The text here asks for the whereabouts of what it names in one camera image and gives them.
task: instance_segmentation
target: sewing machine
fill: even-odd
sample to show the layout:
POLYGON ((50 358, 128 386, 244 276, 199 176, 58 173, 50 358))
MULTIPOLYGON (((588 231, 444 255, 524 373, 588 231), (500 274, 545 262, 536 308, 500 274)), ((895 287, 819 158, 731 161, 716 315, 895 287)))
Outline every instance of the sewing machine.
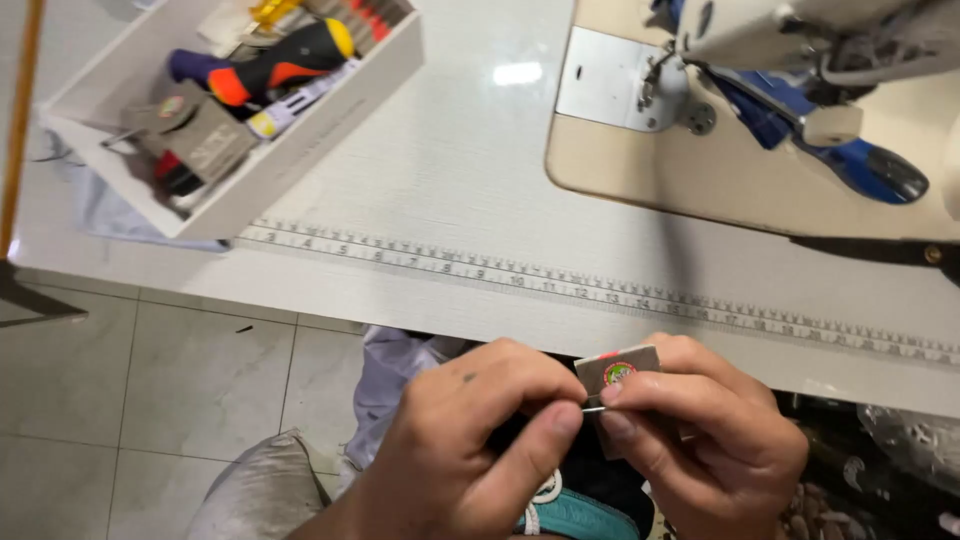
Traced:
POLYGON ((585 0, 547 172, 956 282, 956 29, 956 0, 585 0))

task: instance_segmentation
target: finger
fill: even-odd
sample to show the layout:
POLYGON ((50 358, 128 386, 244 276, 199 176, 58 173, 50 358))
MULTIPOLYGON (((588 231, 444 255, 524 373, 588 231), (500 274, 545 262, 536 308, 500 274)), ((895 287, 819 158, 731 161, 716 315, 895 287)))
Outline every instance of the finger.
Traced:
POLYGON ((513 341, 490 345, 494 344, 482 355, 468 358, 465 365, 475 367, 471 373, 476 375, 450 400, 449 406, 471 419, 451 427, 458 436, 483 442, 524 404, 587 399, 583 384, 554 358, 513 341))
POLYGON ((717 494, 715 480, 648 419, 630 411, 607 410, 600 413, 600 424, 627 462, 658 493, 671 492, 693 501, 717 494))
POLYGON ((695 424, 730 454, 757 462, 776 448, 780 414, 739 398, 703 375, 633 373, 604 388, 600 401, 611 408, 657 410, 695 424))
POLYGON ((540 486, 560 466, 583 421, 583 412, 574 402, 548 405, 470 489, 465 497, 469 514, 478 524, 515 524, 540 486))
POLYGON ((765 384, 736 369, 733 364, 692 337, 658 332, 643 342, 657 347, 660 368, 666 373, 704 375, 726 386, 741 398, 760 405, 777 406, 773 392, 765 384))

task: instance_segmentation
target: yellow cap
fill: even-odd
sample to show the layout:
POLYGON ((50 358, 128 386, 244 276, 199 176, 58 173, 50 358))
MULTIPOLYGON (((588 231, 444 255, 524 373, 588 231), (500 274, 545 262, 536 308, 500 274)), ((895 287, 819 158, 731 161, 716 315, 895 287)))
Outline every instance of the yellow cap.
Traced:
POLYGON ((344 26, 344 23, 337 19, 328 18, 324 19, 324 22, 326 23, 326 28, 333 37, 333 42, 337 45, 337 49, 340 51, 340 54, 344 55, 345 59, 352 57, 353 38, 350 37, 350 30, 347 30, 347 27, 344 26))

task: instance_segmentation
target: blue fabric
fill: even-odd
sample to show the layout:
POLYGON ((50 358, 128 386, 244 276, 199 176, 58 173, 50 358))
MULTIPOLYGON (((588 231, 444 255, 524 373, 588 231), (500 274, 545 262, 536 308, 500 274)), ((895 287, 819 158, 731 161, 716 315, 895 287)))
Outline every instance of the blue fabric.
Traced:
MULTIPOLYGON (((557 499, 534 504, 540 531, 553 532, 575 540, 640 540, 634 520, 626 514, 566 488, 557 499)), ((517 522, 523 531, 525 518, 517 522)))

